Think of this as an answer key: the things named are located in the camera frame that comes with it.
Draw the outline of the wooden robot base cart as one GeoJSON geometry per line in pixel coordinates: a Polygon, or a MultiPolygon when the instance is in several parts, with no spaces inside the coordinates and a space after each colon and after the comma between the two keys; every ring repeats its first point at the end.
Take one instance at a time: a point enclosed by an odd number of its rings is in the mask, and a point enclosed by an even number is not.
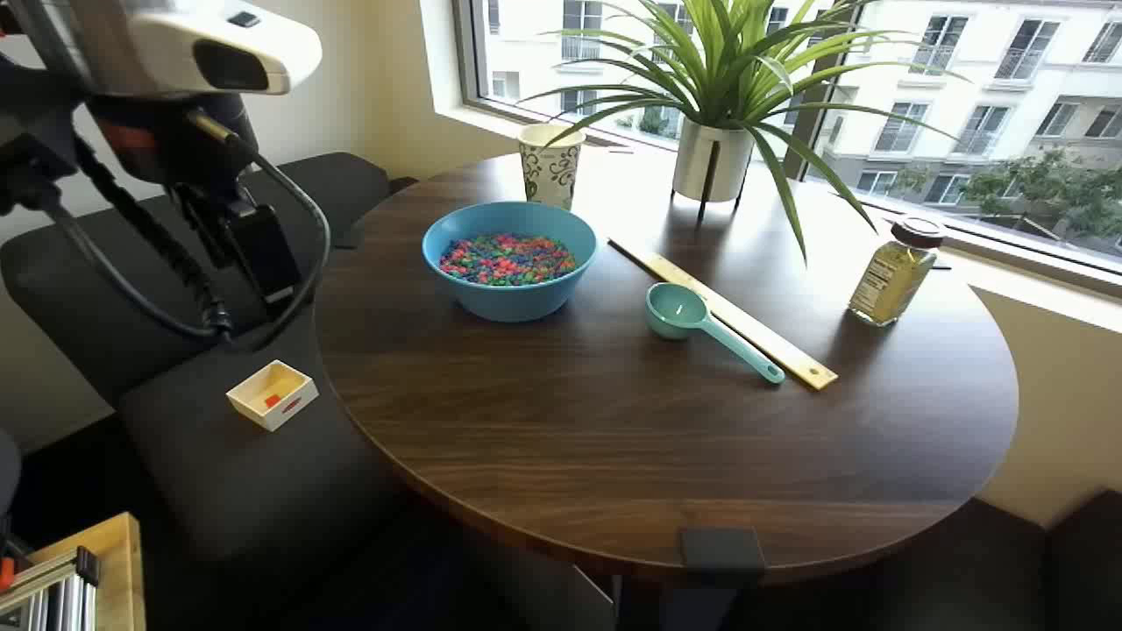
{"type": "Polygon", "coordinates": [[[49,548],[8,538],[0,631],[146,631],[140,521],[102,520],[49,548]]]}

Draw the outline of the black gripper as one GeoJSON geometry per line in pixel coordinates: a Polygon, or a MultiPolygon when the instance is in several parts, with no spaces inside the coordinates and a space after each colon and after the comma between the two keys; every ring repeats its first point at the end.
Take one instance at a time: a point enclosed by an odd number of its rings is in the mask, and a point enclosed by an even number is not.
{"type": "Polygon", "coordinates": [[[218,267],[235,267],[259,306],[269,317],[279,317],[303,286],[303,270],[285,240],[278,210],[259,202],[235,178],[224,178],[218,188],[180,186],[175,198],[209,258],[218,267]]]}

